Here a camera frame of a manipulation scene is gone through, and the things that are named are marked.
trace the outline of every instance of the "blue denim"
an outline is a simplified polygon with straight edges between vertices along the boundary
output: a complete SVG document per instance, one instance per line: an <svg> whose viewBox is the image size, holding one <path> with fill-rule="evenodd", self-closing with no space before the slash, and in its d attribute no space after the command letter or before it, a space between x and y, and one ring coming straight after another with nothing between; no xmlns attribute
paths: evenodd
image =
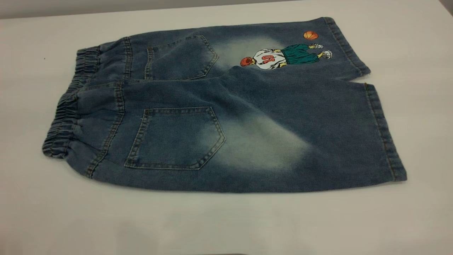
<svg viewBox="0 0 453 255"><path fill-rule="evenodd" d="M297 44L318 61L288 63L281 50ZM404 181L375 87L348 81L369 72L331 18L125 37L78 51L43 152L153 190Z"/></svg>

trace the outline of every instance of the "contrast stitching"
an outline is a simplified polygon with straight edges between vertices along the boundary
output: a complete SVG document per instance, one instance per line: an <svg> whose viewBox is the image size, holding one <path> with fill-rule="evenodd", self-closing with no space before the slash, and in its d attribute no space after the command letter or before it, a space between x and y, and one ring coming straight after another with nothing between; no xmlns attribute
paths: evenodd
<svg viewBox="0 0 453 255"><path fill-rule="evenodd" d="M145 80L152 79L153 48L148 47L146 48L146 51L148 52L148 62L145 66Z"/></svg>
<svg viewBox="0 0 453 255"><path fill-rule="evenodd" d="M336 33L332 30L332 28L330 27L331 24L327 21L327 19L326 19L325 17L324 17L324 22L326 23L327 27L329 28L329 30L330 30L332 36L334 37L335 41L338 43L338 45L340 46L341 50L342 50L343 53L346 55L346 58L352 63L352 65L353 65L357 70L359 70L360 75L362 76L362 75L363 75L362 69L359 68L359 67L357 66L357 64L351 59L350 54L347 53L347 52L345 51L343 45L340 43L340 40L339 40L338 36L337 36Z"/></svg>
<svg viewBox="0 0 453 255"><path fill-rule="evenodd" d="M130 44L129 37L124 38L124 52L126 55L126 64L124 66L124 79L130 79L130 73L132 70L132 46Z"/></svg>
<svg viewBox="0 0 453 255"><path fill-rule="evenodd" d="M95 65L95 67L93 69L93 72L88 77L87 82L90 82L93 79L94 74L97 73L97 71L99 69L99 54L100 54L100 50L101 50L101 47L97 46L96 47L96 65Z"/></svg>
<svg viewBox="0 0 453 255"><path fill-rule="evenodd" d="M88 168L85 172L85 176L88 178L93 177L93 173L94 173L96 167L107 156L107 152L109 150L110 144L111 144L113 138L115 137L116 132L118 131L118 127L120 126L121 122L123 121L123 117L125 114L125 106L124 106L124 98L123 98L123 82L117 83L117 86L115 87L115 100L116 100L116 106L118 108L118 113L116 115L115 121L112 124L112 127L110 128L107 138L105 139L104 144L102 145L101 152L91 162L90 166L88 166Z"/></svg>
<svg viewBox="0 0 453 255"><path fill-rule="evenodd" d="M206 40L206 38L203 36L203 35L193 35L193 36L189 36L189 37L186 37L186 38L183 38L183 39L179 39L179 40L176 40L174 42L171 42L169 44L161 44L161 45L158 45L158 46L154 46L154 47L151 47L152 50L154 49L160 49L160 48L164 48L164 47L170 47L170 46L173 46L173 45L176 45L182 41L185 41L185 40L189 40L189 39L199 39L201 40L206 48L213 54L211 60L209 61L209 63L204 67L204 69L200 70L200 73L198 76L195 76L195 77L186 77L185 79L186 80L193 80L193 79L198 79L198 78L201 78L201 77L205 77L207 75L207 73L209 72L209 70L211 70L211 68L213 67L213 65L215 64L215 62L219 59L219 55L216 53L216 51L214 50L214 48L209 44L209 42Z"/></svg>
<svg viewBox="0 0 453 255"><path fill-rule="evenodd" d="M92 75L93 74L90 75L87 72L87 56L86 56L86 52L85 52L85 54L83 56L83 73L81 74L80 78L77 80L77 83L74 84L77 88L73 91L74 94L72 95L72 98L71 98L72 101L75 101L75 100L78 99L77 98L77 90L82 86L83 82L89 82L91 80ZM68 97L65 100L66 104L68 103L69 99L70 98ZM69 148L69 143L70 143L71 139L74 137L75 129L76 129L76 125L74 123L72 123L71 133L70 133L69 137L67 138L67 143L66 143L66 146L65 146L64 151L63 151L64 155L67 154L67 149Z"/></svg>
<svg viewBox="0 0 453 255"><path fill-rule="evenodd" d="M77 94L74 94L74 95L73 95L73 101L75 101L76 108L77 108L77 111L75 111L75 112L78 112L78 98L77 98ZM65 155L67 154L67 149L69 148L69 143L70 143L70 141L72 140L72 138L74 137L75 131L76 131L76 124L73 123L73 124L72 124L72 129L71 129L71 134L69 135L69 137L68 137L68 139L67 139L67 143L66 143L66 146L65 146L64 151L63 151Z"/></svg>
<svg viewBox="0 0 453 255"><path fill-rule="evenodd" d="M84 55L83 56L83 63L82 63L82 66L83 66L83 71L82 71L82 74L80 75L77 75L77 71L76 71L76 74L77 77L74 77L73 81L71 82L71 84L69 85L69 87L71 87L71 85L73 85L74 87L79 87L80 86L80 83L81 83L81 78L82 76L86 73L86 56ZM67 104L67 102L69 101L69 96L67 96L66 94L62 96L62 100L61 102L59 102L59 104L61 103L61 105L65 105ZM59 123L58 123L58 128L57 128L57 131L55 133L55 135L59 135L60 134L60 130L61 130L61 127L63 126L63 121L67 119L67 111L64 111L63 112L63 117L60 119ZM50 147L50 151L52 153L52 155L55 155L55 143L56 143L56 139L53 141L51 147ZM64 154L66 154L66 151L67 151L67 147L69 146L69 141L67 142L67 145L66 145L66 149L64 150Z"/></svg>
<svg viewBox="0 0 453 255"><path fill-rule="evenodd" d="M83 87L83 88L80 88L78 91L83 92L83 91L100 89L100 88L111 88L111 87L115 87L116 83L117 82L110 82L110 83L106 83L106 84L93 85L90 87Z"/></svg>
<svg viewBox="0 0 453 255"><path fill-rule="evenodd" d="M371 100L370 100L370 90L368 88L368 84L367 83L365 83L365 90L366 90L366 98L368 99L368 102L371 105L371 110L373 112L374 120L377 123L377 128L379 130L379 134L381 135L382 143L384 144L384 151L386 152L387 163L389 164L389 167L390 167L390 169L392 171L393 180L396 180L395 170L393 169L393 165L392 165L392 163L390 161L390 157L389 157L389 154L388 154L387 143L384 140L384 134L382 133L381 125L379 124L379 120L377 119L376 112L375 112L375 109L374 109L374 106L373 106L373 102L371 102Z"/></svg>
<svg viewBox="0 0 453 255"><path fill-rule="evenodd" d="M190 112L181 113L180 110L188 109ZM158 112L159 110L167 110L167 112L160 112L161 114L194 114L194 113L207 113L211 117L211 120L219 134L219 138L217 139L216 143L208 150L208 152L202 156L196 163L192 165L178 165L178 164L161 164L161 163L141 163L137 164L134 163L134 159L132 157L136 157L138 152L140 151L141 143L143 142L143 138L145 137L146 130L148 129L148 122L152 118L151 114L154 112ZM220 124L217 120L217 117L212 109L212 107L189 107L189 108L155 108L155 109L145 109L143 113L142 122L139 127L139 131L137 132L137 136L135 137L134 143L132 148L129 152L129 156L126 160L125 166L126 167L134 167L134 168L159 168L159 169L200 169L203 167L208 159L212 157L213 154L217 152L217 150L222 146L225 142L225 134L223 133Z"/></svg>

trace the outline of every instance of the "white jersey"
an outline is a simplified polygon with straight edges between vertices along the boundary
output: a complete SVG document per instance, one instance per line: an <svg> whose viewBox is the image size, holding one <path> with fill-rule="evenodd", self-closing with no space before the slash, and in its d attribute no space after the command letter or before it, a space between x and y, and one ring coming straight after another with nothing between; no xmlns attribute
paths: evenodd
<svg viewBox="0 0 453 255"><path fill-rule="evenodd" d="M276 69L281 63L286 64L283 53L275 52L273 49L262 49L255 54L253 59L259 68L267 70Z"/></svg>

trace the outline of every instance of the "grey wall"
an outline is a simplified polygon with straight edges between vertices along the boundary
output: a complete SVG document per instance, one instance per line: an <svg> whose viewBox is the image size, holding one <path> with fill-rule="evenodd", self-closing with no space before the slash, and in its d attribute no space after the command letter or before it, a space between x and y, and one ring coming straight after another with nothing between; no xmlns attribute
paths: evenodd
<svg viewBox="0 0 453 255"><path fill-rule="evenodd" d="M279 1L284 0L0 0L0 19ZM440 2L453 14L453 0Z"/></svg>
<svg viewBox="0 0 453 255"><path fill-rule="evenodd" d="M453 0L439 0L445 8L453 15Z"/></svg>

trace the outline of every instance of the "pocket stitching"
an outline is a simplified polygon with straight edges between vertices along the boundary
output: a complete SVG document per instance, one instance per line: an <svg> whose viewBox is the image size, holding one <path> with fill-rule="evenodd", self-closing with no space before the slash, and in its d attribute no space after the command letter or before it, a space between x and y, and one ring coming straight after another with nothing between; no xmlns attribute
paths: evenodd
<svg viewBox="0 0 453 255"><path fill-rule="evenodd" d="M208 150L207 153L205 153L200 159L197 160L196 163L192 165L176 165L176 164L161 164L161 163L141 163L137 164L133 157L138 157L138 152L140 151L140 146L141 143L143 142L143 139L145 137L146 131L148 130L148 123L149 120L151 119L151 115L156 112L156 110L169 110L169 113L163 113L163 114L173 114L171 111L179 111L181 109L191 109L193 108L193 112L187 112L187 113L174 113L174 114L193 114L193 113L207 113L211 117L211 120L219 134L219 138L215 142L215 144ZM132 148L129 152L129 155L126 159L125 162L125 167L131 167L131 168L141 168L141 169L146 169L146 168L157 168L160 170L163 169L169 169L169 170L199 170L201 169L213 156L214 154L219 150L219 148L224 144L226 138L225 134L222 131L222 128L220 127L220 123L217 120L217 117L212 109L212 107L188 107L188 108L151 108L151 109L145 109L144 110L144 116L142 119L142 122L139 127L139 131L137 132L137 136L135 137L134 143L132 145Z"/></svg>
<svg viewBox="0 0 453 255"><path fill-rule="evenodd" d="M180 43L182 41L189 40L189 39L200 39L205 44L206 48L212 53L212 58L211 58L211 61L209 61L209 63L204 67L204 69L200 71L200 74L198 76L192 77L192 78L190 78L190 77L189 78L185 78L185 80L193 80L193 79L198 79L198 78L201 78L201 77L205 77L207 75L207 73L209 72L209 70L211 70L211 68L214 66L215 62L219 59L219 55L214 50L214 48L209 44L207 39L201 34L188 36L186 38L176 40L176 41L171 42L169 44L161 44L161 45L158 45L158 46L149 47L147 49L150 49L151 51L154 51L155 49L161 49L161 48L164 48L164 47L170 47L170 46L176 45L176 44L178 44L178 43Z"/></svg>
<svg viewBox="0 0 453 255"><path fill-rule="evenodd" d="M152 73L153 73L153 48L148 47L146 48L146 52L148 53L148 62L146 62L145 66L145 80L150 79L152 80Z"/></svg>

